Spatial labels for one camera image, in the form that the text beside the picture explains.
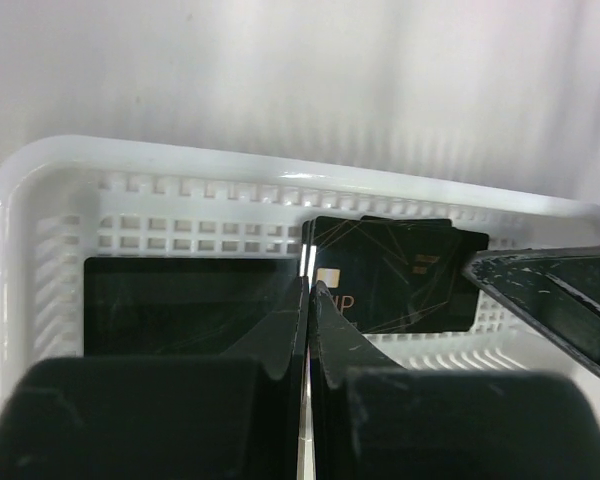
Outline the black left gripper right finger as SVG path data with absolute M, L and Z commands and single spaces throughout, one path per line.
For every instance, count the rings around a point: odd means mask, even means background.
M 410 371 L 312 289 L 319 479 L 600 479 L 600 428 L 585 396 L 546 372 Z

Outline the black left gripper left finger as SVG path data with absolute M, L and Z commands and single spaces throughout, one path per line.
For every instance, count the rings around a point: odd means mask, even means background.
M 0 479 L 293 479 L 308 283 L 216 355 L 58 357 L 0 414 Z

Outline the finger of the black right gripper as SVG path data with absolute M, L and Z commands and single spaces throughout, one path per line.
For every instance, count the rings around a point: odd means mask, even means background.
M 600 379 L 600 245 L 481 251 L 463 275 Z

